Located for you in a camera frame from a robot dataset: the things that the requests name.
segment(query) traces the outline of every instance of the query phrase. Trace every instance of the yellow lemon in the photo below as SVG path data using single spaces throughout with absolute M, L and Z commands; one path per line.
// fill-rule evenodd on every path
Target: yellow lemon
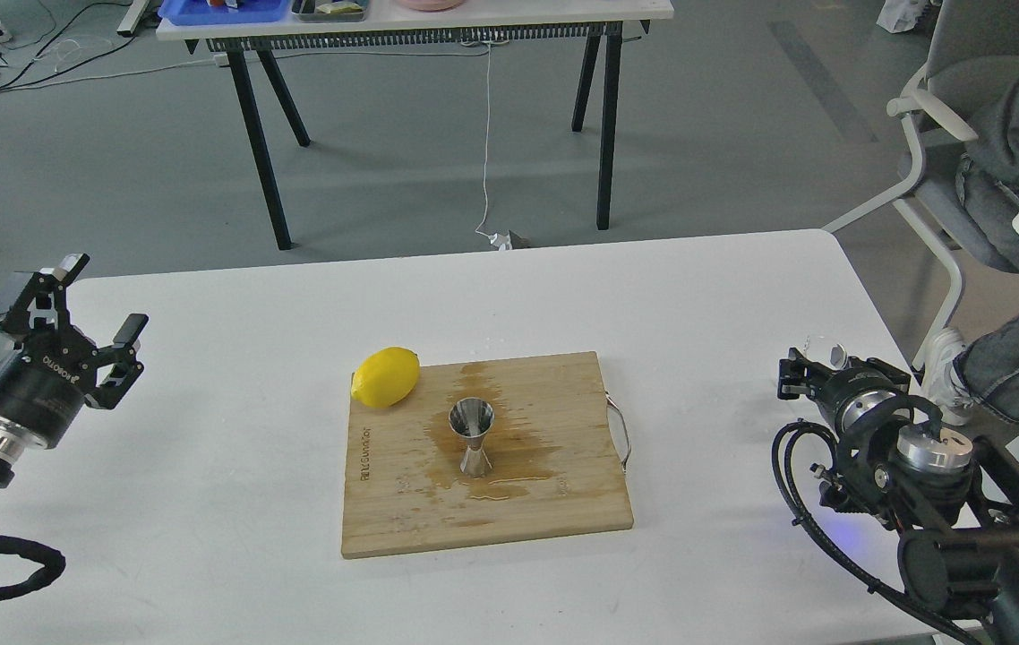
M 407 398 L 418 383 L 418 355 L 388 346 L 363 360 L 351 379 L 351 398 L 371 408 L 389 408 Z

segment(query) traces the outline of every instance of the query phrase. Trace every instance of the bamboo cutting board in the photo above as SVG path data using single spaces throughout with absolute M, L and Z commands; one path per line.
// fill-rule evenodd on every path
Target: bamboo cutting board
M 493 407 L 492 470 L 461 470 L 449 409 Z M 594 353 L 421 368 L 394 407 L 351 400 L 342 556 L 555 538 L 633 526 Z

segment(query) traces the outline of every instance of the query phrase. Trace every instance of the white sneaker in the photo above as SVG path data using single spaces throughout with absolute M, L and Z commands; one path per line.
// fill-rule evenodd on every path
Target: white sneaker
M 956 375 L 956 356 L 967 343 L 955 327 L 945 327 L 926 340 L 923 347 L 923 397 L 938 405 L 943 422 L 963 426 L 971 420 L 971 395 Z

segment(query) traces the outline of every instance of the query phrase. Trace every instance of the jigger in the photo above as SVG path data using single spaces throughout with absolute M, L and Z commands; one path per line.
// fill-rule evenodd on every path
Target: jigger
M 492 424 L 493 408 L 476 396 L 466 396 L 449 410 L 449 427 L 466 441 L 462 472 L 472 478 L 483 477 L 493 467 L 482 449 L 485 433 L 489 432 Z

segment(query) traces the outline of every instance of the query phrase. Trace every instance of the chair armrest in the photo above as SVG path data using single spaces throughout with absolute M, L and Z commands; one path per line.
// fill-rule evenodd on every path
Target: chair armrest
M 961 115 L 956 114 L 956 110 L 948 107 L 948 103 L 944 103 L 934 94 L 919 86 L 923 80 L 925 68 L 926 66 L 923 66 L 923 68 L 919 68 L 918 72 L 913 74 L 899 97 L 888 101 L 888 115 L 898 117 L 899 115 L 922 110 L 928 117 L 940 123 L 940 127 L 944 127 L 944 129 L 951 133 L 952 137 L 955 137 L 955 139 L 960 140 L 960 142 L 975 142 L 976 139 L 979 139 L 979 135 L 976 133 L 972 126 L 968 125 Z

